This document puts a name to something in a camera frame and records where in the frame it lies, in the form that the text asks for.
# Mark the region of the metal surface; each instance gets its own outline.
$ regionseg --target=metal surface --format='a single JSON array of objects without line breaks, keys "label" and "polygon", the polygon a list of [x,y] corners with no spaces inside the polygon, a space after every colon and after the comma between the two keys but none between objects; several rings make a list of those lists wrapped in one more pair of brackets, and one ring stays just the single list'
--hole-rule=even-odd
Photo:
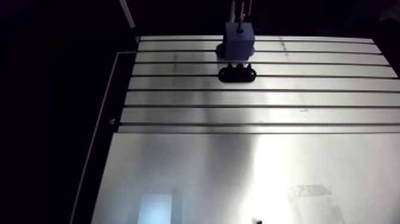
[{"label": "metal surface", "polygon": [[179,125],[127,125],[120,126],[118,132],[127,133],[194,133],[194,134],[361,134],[361,133],[400,133],[400,126],[382,125],[241,125],[241,126],[179,126]]},{"label": "metal surface", "polygon": [[126,106],[398,107],[398,94],[313,92],[128,92]]},{"label": "metal surface", "polygon": [[[216,75],[227,64],[136,64],[132,74],[162,75]],[[350,76],[350,77],[392,77],[397,75],[386,66],[330,66],[308,64],[252,64],[258,75],[282,76]]]},{"label": "metal surface", "polygon": [[122,123],[170,124],[392,124],[400,109],[125,108]]},{"label": "metal surface", "polygon": [[221,36],[143,37],[120,132],[400,132],[400,82],[371,39],[256,36],[258,77],[225,84]]},{"label": "metal surface", "polygon": [[221,37],[142,37],[93,224],[400,222],[400,81],[372,40],[256,39],[260,77],[223,84]]},{"label": "metal surface", "polygon": [[399,172],[399,134],[118,133],[92,223],[395,224]]},{"label": "metal surface", "polygon": [[[217,63],[215,52],[139,52],[137,63]],[[344,53],[254,52],[249,63],[388,65],[383,55]]]},{"label": "metal surface", "polygon": [[[141,41],[222,41],[222,36],[142,36]],[[317,41],[317,42],[353,42],[374,43],[365,38],[334,38],[324,36],[256,36],[256,41]]]},{"label": "metal surface", "polygon": [[252,83],[225,84],[217,77],[133,77],[132,90],[344,91],[399,92],[400,80],[258,77]]},{"label": "metal surface", "polygon": [[[139,51],[215,51],[217,41],[145,41],[139,45]],[[322,43],[322,42],[266,42],[256,41],[257,51],[289,52],[352,52],[380,54],[376,45],[369,43]]]}]

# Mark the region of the black frame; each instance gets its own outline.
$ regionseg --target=black frame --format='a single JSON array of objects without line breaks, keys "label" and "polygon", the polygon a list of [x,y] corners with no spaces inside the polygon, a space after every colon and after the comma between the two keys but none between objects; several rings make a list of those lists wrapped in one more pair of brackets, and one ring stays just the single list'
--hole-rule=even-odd
[{"label": "black frame", "polygon": [[118,52],[87,153],[70,224],[90,223],[114,132],[118,129],[136,51]]}]

